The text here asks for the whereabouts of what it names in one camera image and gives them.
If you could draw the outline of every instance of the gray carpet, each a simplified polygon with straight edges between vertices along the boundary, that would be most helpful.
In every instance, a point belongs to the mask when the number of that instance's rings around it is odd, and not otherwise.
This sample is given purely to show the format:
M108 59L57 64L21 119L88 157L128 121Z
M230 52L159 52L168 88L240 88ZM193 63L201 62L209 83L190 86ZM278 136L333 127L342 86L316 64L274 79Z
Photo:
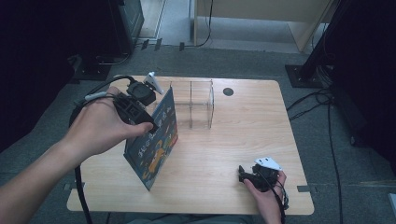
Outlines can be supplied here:
M288 106L309 92L317 91L292 88L284 68L287 63L303 64L307 57L304 54L227 49L178 51L177 47L161 47L155 51L149 46L145 50L136 49L125 63L113 66L109 76L145 75L155 71L157 76L272 79L279 83L285 106ZM97 84L95 81L82 81L78 85L68 84L59 92L35 129L0 154L1 184L63 136L72 102ZM290 111L290 116L315 103L314 99L302 102ZM332 142L342 183L344 223L395 223L388 194L395 193L396 186L389 163L370 148L352 147L348 128L338 108L332 106L330 111ZM321 106L291 122L315 213L311 216L287 216L287 223L340 222L327 112L327 106ZM64 190L64 184L73 180L74 176L70 174L55 187L31 223L85 223L82 213L70 212L66 208L69 191ZM92 213L94 223L106 223L106 216L106 213ZM122 223L122 218L123 214L112 214L110 223Z

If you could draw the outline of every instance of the book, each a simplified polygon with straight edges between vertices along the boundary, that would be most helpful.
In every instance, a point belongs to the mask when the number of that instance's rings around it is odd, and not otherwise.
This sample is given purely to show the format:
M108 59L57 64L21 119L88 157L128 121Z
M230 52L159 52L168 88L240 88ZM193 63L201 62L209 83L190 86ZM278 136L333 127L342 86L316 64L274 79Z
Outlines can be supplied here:
M178 138L172 87L151 116L158 125L158 130L135 139L127 139L124 151L125 159L148 190L153 186Z

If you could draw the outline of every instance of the forearm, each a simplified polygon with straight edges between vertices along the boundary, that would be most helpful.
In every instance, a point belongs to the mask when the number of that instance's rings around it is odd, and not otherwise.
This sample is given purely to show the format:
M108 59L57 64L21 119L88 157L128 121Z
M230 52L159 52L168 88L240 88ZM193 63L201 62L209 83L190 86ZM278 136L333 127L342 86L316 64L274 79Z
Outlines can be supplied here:
M56 144L0 188L0 223L27 223L58 181L82 161Z

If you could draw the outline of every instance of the person's left hand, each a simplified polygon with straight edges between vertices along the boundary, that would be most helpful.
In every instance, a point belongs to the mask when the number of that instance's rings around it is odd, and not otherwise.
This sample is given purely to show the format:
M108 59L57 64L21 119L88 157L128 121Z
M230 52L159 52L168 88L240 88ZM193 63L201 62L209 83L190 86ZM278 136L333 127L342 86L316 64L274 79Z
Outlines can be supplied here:
M107 93L118 95L120 90L110 87ZM126 138L147 133L152 127L150 122L138 125L124 123L112 98L98 99L82 108L60 144L64 144L68 150L74 150L75 156L83 162L92 155L109 150Z

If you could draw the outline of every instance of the transparent divider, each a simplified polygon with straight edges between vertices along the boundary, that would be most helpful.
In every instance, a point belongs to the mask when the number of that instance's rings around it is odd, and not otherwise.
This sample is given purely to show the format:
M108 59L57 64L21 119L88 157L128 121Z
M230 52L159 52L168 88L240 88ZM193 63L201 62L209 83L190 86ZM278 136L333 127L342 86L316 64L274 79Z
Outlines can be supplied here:
M173 81L160 82L165 91L172 86L178 129L210 129L214 113L213 82ZM157 94L156 102L147 107L152 114L163 96Z

